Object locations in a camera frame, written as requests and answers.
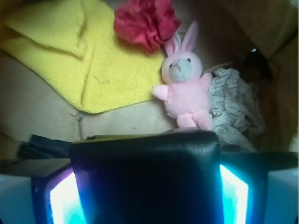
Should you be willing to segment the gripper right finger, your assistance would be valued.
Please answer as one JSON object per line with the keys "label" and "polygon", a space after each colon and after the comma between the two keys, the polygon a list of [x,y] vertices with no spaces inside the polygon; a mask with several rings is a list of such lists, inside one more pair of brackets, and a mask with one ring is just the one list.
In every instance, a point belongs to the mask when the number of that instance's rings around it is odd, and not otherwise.
{"label": "gripper right finger", "polygon": [[220,173],[224,223],[263,223],[267,195],[263,155],[221,153]]}

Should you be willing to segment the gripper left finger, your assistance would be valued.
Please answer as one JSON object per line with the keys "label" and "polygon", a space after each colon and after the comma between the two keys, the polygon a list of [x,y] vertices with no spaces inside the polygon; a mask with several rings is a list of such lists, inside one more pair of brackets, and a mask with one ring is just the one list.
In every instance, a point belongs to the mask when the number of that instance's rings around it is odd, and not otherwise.
{"label": "gripper left finger", "polygon": [[31,178],[36,224],[85,224],[76,177],[70,164]]}

